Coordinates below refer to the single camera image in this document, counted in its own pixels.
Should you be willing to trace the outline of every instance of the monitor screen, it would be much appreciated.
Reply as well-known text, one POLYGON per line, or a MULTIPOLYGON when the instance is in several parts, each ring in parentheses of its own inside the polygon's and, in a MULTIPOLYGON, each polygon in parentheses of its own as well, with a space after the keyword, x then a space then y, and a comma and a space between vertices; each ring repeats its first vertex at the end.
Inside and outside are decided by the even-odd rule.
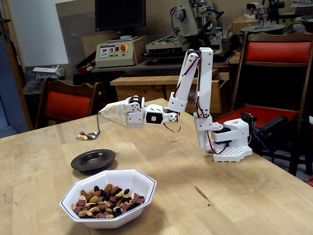
POLYGON ((95 0, 96 31, 146 25, 145 0, 95 0))

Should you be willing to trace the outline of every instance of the robotic arm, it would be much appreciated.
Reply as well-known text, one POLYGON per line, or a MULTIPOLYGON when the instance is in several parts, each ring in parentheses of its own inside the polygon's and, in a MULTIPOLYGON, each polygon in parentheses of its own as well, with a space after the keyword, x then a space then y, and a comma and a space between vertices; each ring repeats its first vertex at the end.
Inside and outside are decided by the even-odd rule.
POLYGON ((171 93, 168 107, 151 104, 144 106, 144 97, 137 95, 123 101, 108 104, 100 114, 109 120, 129 128, 142 128, 143 123, 162 125, 168 121, 178 121, 185 111, 187 99, 198 68, 196 94, 197 111, 193 113, 198 133, 199 147, 213 152, 216 162, 238 162, 252 155, 248 147, 249 125, 242 119, 213 122, 210 115, 212 87, 213 50, 202 47, 199 51, 188 50, 181 68, 179 81, 171 93))

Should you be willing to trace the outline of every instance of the small dark dish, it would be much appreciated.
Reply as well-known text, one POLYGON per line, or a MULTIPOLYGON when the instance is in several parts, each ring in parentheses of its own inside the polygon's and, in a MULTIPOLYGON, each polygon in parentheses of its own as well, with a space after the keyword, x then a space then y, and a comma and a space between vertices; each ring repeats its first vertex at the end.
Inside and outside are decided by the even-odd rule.
POLYGON ((83 153, 72 161, 72 168, 79 171, 100 169, 110 164, 115 158, 115 153, 108 149, 96 149, 83 153))

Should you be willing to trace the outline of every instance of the white bowl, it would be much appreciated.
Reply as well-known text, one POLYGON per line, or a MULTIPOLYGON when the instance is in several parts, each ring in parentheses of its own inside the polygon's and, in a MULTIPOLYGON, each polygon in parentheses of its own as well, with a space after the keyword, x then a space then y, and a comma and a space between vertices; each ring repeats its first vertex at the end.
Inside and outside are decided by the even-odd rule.
POLYGON ((94 229, 114 229, 137 218, 143 209, 152 201, 157 182, 139 170, 105 170, 84 180, 78 181, 70 187, 64 198, 60 202, 62 209, 77 223, 83 223, 94 229), (71 204, 78 202, 80 191, 88 191, 98 186, 104 189, 107 184, 119 186, 122 189, 130 189, 132 198, 136 192, 139 196, 144 196, 145 202, 113 219, 81 219, 71 208, 71 204))

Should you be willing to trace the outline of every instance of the spoon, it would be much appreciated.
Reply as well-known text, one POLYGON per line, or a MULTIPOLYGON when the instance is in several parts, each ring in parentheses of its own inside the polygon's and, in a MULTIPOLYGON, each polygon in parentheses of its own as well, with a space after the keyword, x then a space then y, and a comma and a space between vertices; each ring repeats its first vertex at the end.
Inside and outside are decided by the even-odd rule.
MULTIPOLYGON (((96 139, 98 139, 101 131, 100 131, 100 128, 99 128, 99 114, 100 112, 97 114, 97 126, 98 126, 98 132, 92 132, 92 133, 86 133, 86 135, 89 135, 92 137, 92 139, 88 139, 88 141, 94 141, 96 139)), ((78 138, 78 136, 76 136, 76 139, 79 140, 79 141, 86 141, 86 140, 81 140, 78 138)))

